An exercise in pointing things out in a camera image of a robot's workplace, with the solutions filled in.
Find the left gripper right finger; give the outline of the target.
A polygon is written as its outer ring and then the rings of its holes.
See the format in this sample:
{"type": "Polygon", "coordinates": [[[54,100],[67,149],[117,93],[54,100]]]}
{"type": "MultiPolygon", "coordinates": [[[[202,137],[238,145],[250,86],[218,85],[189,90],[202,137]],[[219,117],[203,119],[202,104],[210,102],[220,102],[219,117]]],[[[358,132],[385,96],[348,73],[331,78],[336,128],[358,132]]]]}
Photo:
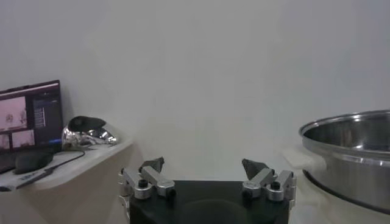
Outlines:
{"type": "Polygon", "coordinates": [[[296,176],[290,170],[277,173],[265,163],[242,159],[247,181],[242,183],[242,195],[247,201],[265,194],[269,201],[296,201],[296,176]]]}

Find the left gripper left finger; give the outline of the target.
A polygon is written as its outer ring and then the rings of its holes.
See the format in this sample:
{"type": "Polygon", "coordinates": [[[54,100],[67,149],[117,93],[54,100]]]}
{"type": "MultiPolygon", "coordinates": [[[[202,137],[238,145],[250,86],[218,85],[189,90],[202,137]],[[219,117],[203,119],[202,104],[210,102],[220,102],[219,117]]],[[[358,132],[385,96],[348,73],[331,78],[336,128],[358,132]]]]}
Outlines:
{"type": "Polygon", "coordinates": [[[153,192],[170,200],[176,196],[176,184],[161,174],[164,163],[164,158],[159,157],[144,161],[138,170],[122,168],[119,171],[120,183],[129,187],[137,200],[147,200],[153,192]]]}

